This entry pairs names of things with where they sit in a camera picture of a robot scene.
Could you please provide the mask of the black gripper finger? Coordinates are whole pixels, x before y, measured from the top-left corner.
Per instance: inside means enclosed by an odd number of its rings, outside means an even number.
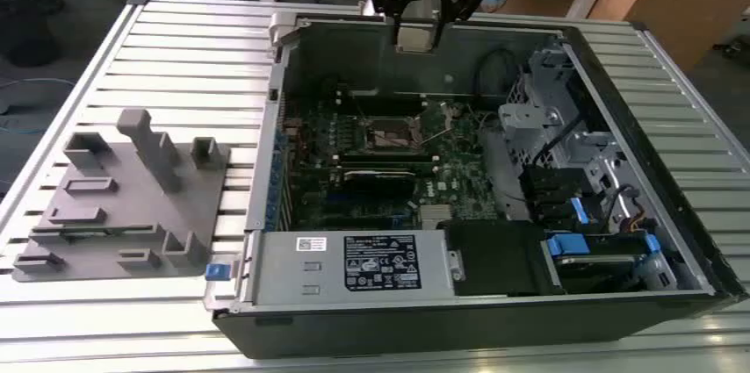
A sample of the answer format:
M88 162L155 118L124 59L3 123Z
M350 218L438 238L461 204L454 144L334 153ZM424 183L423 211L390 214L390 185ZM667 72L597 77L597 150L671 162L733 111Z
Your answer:
M392 21L391 44L396 45L399 41L399 29L402 24L402 14L411 0L388 0L386 4L386 16Z
M432 47L438 47L444 28L448 23L454 22L455 16L457 6L454 5L454 0L439 0L438 22L435 24L431 40Z

